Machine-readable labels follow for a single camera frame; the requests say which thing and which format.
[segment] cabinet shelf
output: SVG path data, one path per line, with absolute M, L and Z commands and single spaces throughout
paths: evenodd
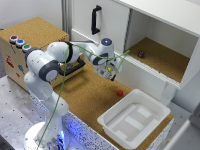
M 139 51 L 145 52 L 144 58 L 138 57 Z M 144 38 L 131 47 L 130 56 L 179 83 L 183 78 L 190 60 L 190 58 L 183 56 L 149 38 Z

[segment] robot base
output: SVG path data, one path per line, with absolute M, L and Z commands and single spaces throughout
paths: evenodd
M 35 124 L 26 132 L 25 138 L 24 138 L 24 150 L 49 150 L 49 147 L 47 147 L 47 146 L 45 146 L 44 148 L 39 147 L 37 149 L 38 143 L 36 143 L 36 141 L 35 141 L 35 137 L 43 125 L 44 125 L 44 122 Z M 64 149 L 65 150 L 67 149 L 69 142 L 70 142 L 69 138 L 65 137 L 65 140 L 64 140 L 64 144 L 65 144 Z

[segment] white wall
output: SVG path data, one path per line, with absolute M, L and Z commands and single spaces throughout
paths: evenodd
M 173 102 L 192 112 L 200 102 L 200 71 L 186 86 L 177 91 Z
M 0 0 L 0 28 L 36 16 L 62 29 L 61 0 Z

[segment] small object on shelf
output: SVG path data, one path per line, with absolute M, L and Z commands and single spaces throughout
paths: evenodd
M 16 47 L 19 49 L 21 49 L 24 44 L 25 44 L 25 41 L 22 39 L 19 39 L 16 41 Z
M 28 45 L 28 44 L 23 45 L 23 46 L 22 46 L 22 51 L 23 51 L 23 53 L 26 53 L 30 48 L 31 48 L 31 45 Z
M 139 51 L 138 53 L 138 57 L 143 58 L 144 57 L 145 52 L 143 51 Z
M 117 95 L 118 95 L 118 96 L 123 96 L 123 95 L 124 95 L 124 91 L 122 91 L 121 89 L 119 89 L 119 90 L 117 91 Z
M 16 41 L 18 40 L 18 36 L 13 35 L 10 37 L 10 44 L 16 44 Z

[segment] white cabinet door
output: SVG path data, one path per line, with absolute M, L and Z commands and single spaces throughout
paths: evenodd
M 77 40 L 77 34 L 88 40 L 99 43 L 103 38 L 110 38 L 118 53 L 124 51 L 126 31 L 129 20 L 129 8 L 112 0 L 73 0 L 72 39 Z M 92 35 L 92 11 L 96 6 L 96 27 L 100 32 Z

